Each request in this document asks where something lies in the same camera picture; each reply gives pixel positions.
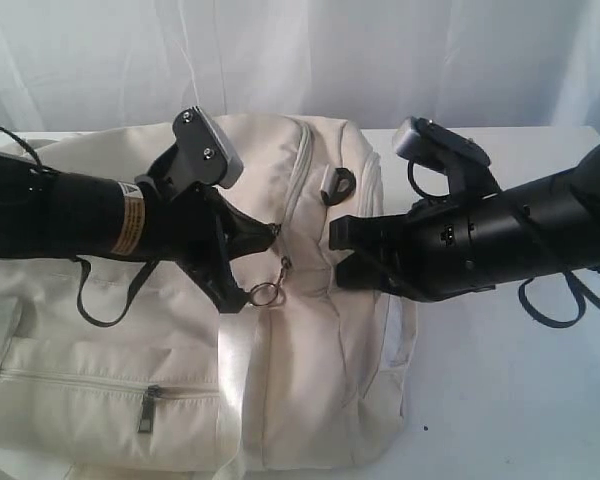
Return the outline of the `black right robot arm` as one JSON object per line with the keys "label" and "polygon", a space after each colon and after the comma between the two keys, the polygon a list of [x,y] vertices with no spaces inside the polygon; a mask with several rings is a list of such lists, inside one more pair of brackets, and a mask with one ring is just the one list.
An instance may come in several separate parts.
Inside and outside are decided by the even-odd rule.
{"label": "black right robot arm", "polygon": [[573,168],[507,190],[465,138],[420,140],[400,154],[443,174],[449,191],[404,214],[334,220],[329,245],[347,252],[339,287],[437,302],[582,268],[600,272],[600,144]]}

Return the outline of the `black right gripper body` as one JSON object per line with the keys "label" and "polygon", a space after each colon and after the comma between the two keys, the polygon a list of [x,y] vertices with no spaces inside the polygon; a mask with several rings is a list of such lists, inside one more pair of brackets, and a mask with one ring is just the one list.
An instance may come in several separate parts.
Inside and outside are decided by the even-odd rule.
{"label": "black right gripper body", "polygon": [[478,236],[484,212],[499,207],[487,197],[463,207],[420,207],[383,215],[380,289],[421,302],[493,290],[495,269],[487,265]]}

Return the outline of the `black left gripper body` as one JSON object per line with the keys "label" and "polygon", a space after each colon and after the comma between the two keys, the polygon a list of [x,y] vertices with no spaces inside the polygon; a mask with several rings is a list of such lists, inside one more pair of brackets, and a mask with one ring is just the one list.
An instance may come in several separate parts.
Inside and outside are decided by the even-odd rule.
{"label": "black left gripper body", "polygon": [[165,173],[162,167],[150,167],[136,178],[144,194],[145,220],[134,259],[168,260],[192,270],[220,266],[228,257],[219,192],[191,182],[175,194]]}

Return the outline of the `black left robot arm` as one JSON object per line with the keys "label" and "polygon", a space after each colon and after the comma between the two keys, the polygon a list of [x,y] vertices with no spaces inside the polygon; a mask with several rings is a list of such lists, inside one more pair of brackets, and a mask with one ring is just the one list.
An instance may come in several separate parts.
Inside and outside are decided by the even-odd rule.
{"label": "black left robot arm", "polygon": [[0,153],[0,260],[77,262],[81,285],[91,256],[139,263],[128,302],[160,262],[171,261],[219,312],[239,312],[249,295],[230,263],[267,250],[279,229],[240,212],[200,181],[188,179],[178,189],[189,163],[171,146],[127,184]]}

